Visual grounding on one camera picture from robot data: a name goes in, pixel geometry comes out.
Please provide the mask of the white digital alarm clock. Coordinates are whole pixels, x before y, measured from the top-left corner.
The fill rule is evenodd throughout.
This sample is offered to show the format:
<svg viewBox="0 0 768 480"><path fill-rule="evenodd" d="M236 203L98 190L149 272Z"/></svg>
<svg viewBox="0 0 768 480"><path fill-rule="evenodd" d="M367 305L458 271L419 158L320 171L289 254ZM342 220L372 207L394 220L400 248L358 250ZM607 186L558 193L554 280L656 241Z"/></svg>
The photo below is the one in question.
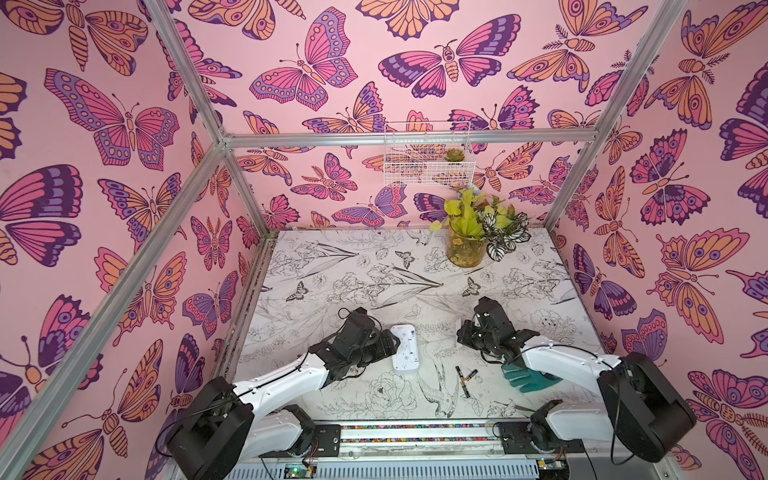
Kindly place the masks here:
<svg viewBox="0 0 768 480"><path fill-rule="evenodd" d="M411 324L393 325L390 331L400 341L392 356L394 372L400 375L416 373L420 367L420 355L415 327Z"/></svg>

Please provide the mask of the black gold AAA battery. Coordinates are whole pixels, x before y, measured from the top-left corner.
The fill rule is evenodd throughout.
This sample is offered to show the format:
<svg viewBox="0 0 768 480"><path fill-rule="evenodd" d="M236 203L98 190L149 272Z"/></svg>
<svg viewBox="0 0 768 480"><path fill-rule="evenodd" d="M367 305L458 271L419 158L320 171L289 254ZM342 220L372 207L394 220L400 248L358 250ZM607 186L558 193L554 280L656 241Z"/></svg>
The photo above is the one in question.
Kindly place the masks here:
<svg viewBox="0 0 768 480"><path fill-rule="evenodd" d="M461 368L457 365L457 366L455 366L455 370L456 370L456 373L457 373L457 376L458 376L459 385L461 387L461 390L462 390L465 398L466 399L471 399L472 397L471 397L471 394L470 394L470 392L468 390L468 387L467 387L467 384L466 384L466 379L465 379L465 377L464 377L464 375L462 373Z"/></svg>

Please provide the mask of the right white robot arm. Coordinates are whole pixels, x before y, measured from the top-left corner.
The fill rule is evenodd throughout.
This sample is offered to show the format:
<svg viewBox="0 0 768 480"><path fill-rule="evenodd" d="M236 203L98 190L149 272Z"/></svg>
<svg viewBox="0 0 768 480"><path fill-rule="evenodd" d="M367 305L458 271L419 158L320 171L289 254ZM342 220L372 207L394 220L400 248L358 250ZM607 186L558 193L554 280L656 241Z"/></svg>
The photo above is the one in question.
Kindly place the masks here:
<svg viewBox="0 0 768 480"><path fill-rule="evenodd" d="M558 343L529 329L516 328L501 304L479 299L474 315L461 323L458 344L500 365L516 389L521 376L570 382L599 397L599 402L566 405L556 399L536 409L526 435L541 452L569 441L623 446L632 458L657 463L691 431L692 408L646 355L601 354Z"/></svg>

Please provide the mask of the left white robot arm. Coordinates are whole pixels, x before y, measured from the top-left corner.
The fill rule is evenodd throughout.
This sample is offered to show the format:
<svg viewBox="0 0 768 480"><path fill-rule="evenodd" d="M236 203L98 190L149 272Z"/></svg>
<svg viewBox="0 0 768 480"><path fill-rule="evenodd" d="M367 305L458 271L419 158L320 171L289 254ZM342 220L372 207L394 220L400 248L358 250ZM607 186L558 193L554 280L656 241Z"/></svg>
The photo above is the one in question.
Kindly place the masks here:
<svg viewBox="0 0 768 480"><path fill-rule="evenodd" d="M296 399L394 356L400 344L366 309L352 310L336 332L279 369L235 383L208 381L186 413L161 430L155 451L187 479L224 479L239 462L266 453L305 456L318 444L317 424Z"/></svg>

